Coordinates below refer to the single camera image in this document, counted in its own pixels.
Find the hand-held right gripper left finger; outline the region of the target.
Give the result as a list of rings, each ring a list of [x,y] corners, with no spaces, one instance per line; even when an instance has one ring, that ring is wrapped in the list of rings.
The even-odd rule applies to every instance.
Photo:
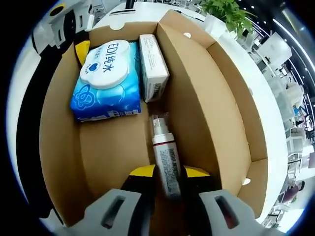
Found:
[[[130,172],[120,189],[111,189],[85,210],[84,235],[147,236],[155,208],[155,165]]]

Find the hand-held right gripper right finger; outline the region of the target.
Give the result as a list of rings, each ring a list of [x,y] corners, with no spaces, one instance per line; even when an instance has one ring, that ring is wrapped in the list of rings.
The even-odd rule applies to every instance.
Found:
[[[258,223],[251,207],[215,177],[200,168],[182,166],[181,194],[191,236],[257,236]]]

